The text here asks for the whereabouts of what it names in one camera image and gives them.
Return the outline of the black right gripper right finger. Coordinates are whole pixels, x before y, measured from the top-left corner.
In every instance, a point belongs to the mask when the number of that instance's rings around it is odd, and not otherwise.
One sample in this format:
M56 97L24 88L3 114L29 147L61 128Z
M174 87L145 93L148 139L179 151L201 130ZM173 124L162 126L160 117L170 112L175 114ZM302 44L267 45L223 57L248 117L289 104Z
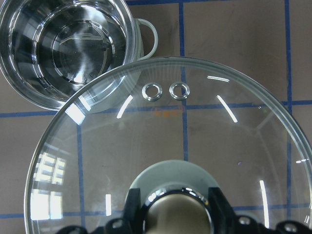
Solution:
M237 215L219 187L208 189L208 202L214 233L237 234Z

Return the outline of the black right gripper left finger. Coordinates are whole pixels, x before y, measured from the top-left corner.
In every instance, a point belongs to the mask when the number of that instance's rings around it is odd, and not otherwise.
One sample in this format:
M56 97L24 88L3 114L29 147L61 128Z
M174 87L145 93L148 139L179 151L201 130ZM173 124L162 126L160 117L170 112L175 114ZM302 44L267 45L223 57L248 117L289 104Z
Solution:
M143 233L143 221L146 209L141 204L140 188L131 188L128 191L122 218L127 221L133 234Z

